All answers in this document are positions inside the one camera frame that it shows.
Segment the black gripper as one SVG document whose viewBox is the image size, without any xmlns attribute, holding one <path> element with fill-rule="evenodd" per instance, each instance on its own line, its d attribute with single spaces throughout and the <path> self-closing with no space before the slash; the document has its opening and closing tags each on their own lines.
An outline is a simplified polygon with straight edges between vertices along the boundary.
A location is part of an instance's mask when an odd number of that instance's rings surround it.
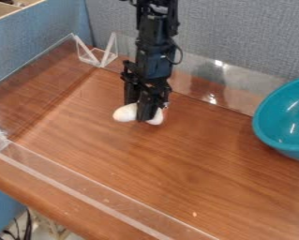
<svg viewBox="0 0 299 240">
<path fill-rule="evenodd" d="M 124 60 L 123 68 L 120 79 L 124 82 L 124 104 L 138 101 L 136 120 L 146 122 L 160 114 L 170 102 L 172 64 L 168 60 L 156 60 L 144 67 Z"/>
</svg>

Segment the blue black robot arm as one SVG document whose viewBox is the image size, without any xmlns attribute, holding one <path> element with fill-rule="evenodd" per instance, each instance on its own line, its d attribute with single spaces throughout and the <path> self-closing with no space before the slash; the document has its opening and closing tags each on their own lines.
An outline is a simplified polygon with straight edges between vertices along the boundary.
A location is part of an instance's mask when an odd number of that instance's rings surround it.
<svg viewBox="0 0 299 240">
<path fill-rule="evenodd" d="M 124 104 L 134 104 L 135 119 L 150 121 L 170 104 L 168 78 L 175 52 L 182 51 L 174 41 L 178 35 L 178 0 L 122 0 L 136 8 L 135 61 L 123 61 Z"/>
</svg>

